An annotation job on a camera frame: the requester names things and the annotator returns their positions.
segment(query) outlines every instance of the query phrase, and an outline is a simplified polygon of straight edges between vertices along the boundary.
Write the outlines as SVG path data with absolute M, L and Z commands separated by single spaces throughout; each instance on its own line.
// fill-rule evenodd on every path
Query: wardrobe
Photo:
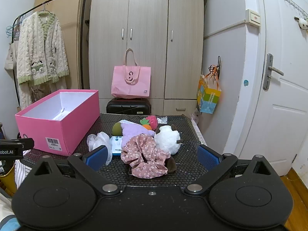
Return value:
M 204 28 L 203 0 L 92 0 L 89 32 L 90 88 L 100 110 L 113 98 L 113 68 L 127 48 L 151 67 L 152 114 L 190 116 L 196 108 Z M 128 65 L 133 64 L 128 56 Z

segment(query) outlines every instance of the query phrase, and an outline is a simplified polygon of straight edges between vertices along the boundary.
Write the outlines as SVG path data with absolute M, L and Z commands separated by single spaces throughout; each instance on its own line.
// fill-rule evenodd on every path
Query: blue gripper pad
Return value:
M 209 147 L 201 145 L 197 149 L 197 157 L 199 162 L 207 169 L 211 170 L 213 167 L 217 166 L 221 161 L 223 156 L 216 153 Z
M 108 157 L 108 149 L 102 145 L 85 154 L 82 157 L 83 162 L 91 167 L 93 170 L 98 171 L 103 165 L 106 164 Z

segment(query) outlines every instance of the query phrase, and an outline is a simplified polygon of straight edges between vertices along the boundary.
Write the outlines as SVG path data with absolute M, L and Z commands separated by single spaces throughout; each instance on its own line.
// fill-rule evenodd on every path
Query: colorful paper bag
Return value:
M 220 94 L 218 77 L 211 72 L 206 76 L 201 74 L 197 91 L 199 111 L 213 114 Z

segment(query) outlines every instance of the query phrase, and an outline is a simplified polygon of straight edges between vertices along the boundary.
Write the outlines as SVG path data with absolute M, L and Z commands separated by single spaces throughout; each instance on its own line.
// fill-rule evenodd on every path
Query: wooden floor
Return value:
M 281 176 L 282 181 L 293 197 L 293 210 L 285 227 L 290 231 L 308 231 L 308 190 L 291 169 L 286 176 Z

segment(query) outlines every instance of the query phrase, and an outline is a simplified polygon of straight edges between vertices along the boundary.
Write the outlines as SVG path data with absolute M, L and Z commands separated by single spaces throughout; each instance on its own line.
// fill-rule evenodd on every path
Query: white plush toy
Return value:
M 308 23 L 305 19 L 299 18 L 298 19 L 298 24 L 302 29 L 308 29 Z
M 180 134 L 174 125 L 157 128 L 154 140 L 157 148 L 168 151 L 171 155 L 178 152 L 182 142 Z

